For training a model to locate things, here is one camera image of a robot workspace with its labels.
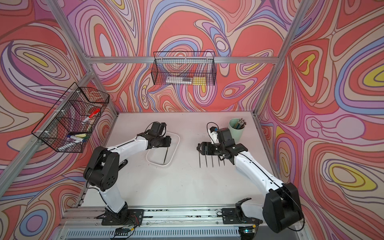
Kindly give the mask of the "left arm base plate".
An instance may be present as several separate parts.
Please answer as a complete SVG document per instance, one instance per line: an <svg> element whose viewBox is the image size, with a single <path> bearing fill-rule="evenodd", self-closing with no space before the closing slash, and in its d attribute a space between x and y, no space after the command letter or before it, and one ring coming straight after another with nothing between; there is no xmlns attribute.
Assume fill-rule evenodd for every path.
<svg viewBox="0 0 384 240"><path fill-rule="evenodd" d="M97 219L102 220L103 226L134 226L138 227L142 224L144 209L127 209L123 208L119 213L105 210L105 213L98 216Z"/></svg>

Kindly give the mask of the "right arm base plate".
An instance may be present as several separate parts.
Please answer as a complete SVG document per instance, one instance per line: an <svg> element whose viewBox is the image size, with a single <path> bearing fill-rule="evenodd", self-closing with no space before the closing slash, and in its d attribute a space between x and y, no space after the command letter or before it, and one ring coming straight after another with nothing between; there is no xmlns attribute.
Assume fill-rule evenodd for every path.
<svg viewBox="0 0 384 240"><path fill-rule="evenodd" d="M236 208L223 208L217 213L217 215L222 217L223 224L225 225L260 225L263 223L262 220L246 217L243 212L237 210Z"/></svg>

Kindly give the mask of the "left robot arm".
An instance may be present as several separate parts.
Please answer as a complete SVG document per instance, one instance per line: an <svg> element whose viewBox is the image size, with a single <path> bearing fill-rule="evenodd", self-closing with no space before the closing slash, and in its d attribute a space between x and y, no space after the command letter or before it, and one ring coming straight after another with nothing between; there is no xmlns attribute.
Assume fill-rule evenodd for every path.
<svg viewBox="0 0 384 240"><path fill-rule="evenodd" d="M119 171L128 164L128 158L152 148L170 147L172 139L166 132L166 123L152 122L144 132L131 140L108 148L94 149L83 177L98 190L109 212L120 214L127 207L115 183Z"/></svg>

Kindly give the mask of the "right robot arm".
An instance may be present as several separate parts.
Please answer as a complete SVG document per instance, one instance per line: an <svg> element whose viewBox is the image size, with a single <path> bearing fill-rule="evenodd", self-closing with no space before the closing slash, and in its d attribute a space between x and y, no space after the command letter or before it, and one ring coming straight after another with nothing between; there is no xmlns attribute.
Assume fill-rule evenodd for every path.
<svg viewBox="0 0 384 240"><path fill-rule="evenodd" d="M294 184L285 184L261 166L243 144L235 142L229 129L211 127L208 134L211 140L198 144L199 154L230 161L264 196L263 204L244 198L235 204L232 213L222 209L224 222L250 224L252 220L262 221L273 232L279 233L305 221L299 191Z"/></svg>

